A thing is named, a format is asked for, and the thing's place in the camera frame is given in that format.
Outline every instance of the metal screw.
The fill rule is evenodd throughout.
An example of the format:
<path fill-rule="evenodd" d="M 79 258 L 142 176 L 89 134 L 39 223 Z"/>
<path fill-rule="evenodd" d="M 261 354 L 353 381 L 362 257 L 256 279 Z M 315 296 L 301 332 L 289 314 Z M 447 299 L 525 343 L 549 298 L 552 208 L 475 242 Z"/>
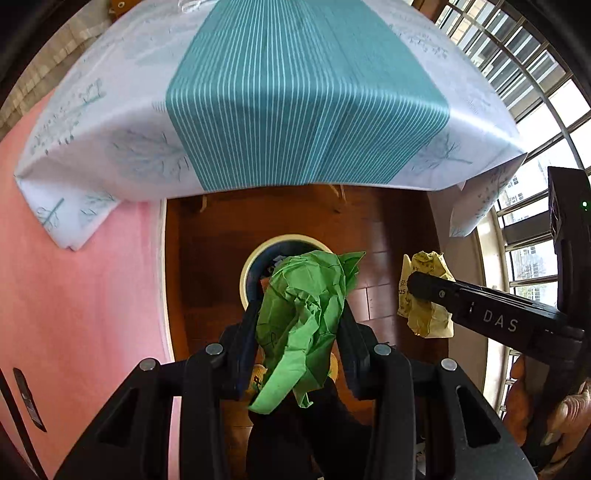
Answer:
<path fill-rule="evenodd" d="M 155 366 L 156 366 L 156 360 L 154 360 L 153 358 L 144 358 L 139 363 L 139 369 L 143 370 L 144 372 L 148 372 L 150 370 L 153 370 Z"/>
<path fill-rule="evenodd" d="M 453 372 L 457 368 L 457 363 L 454 359 L 444 358 L 441 360 L 441 367 L 448 372 Z"/>
<path fill-rule="evenodd" d="M 223 346 L 221 343 L 210 343 L 205 347 L 205 353 L 208 355 L 219 355 L 223 352 Z"/>
<path fill-rule="evenodd" d="M 392 352 L 392 348 L 385 343 L 378 343 L 374 346 L 374 352 L 378 355 L 388 356 Z"/>

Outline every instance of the person's leg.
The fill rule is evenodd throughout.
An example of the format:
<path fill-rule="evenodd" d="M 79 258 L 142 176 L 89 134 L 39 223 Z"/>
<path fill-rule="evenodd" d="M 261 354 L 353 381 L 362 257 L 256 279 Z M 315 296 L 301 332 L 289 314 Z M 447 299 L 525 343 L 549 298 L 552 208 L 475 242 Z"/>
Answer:
<path fill-rule="evenodd" d="M 355 420 L 341 402 L 334 382 L 308 393 L 313 402 L 300 409 L 304 435 L 326 480 L 363 480 L 371 426 Z"/>
<path fill-rule="evenodd" d="M 246 451 L 249 480 L 316 480 L 293 395 L 270 414 L 249 412 L 252 431 Z"/>

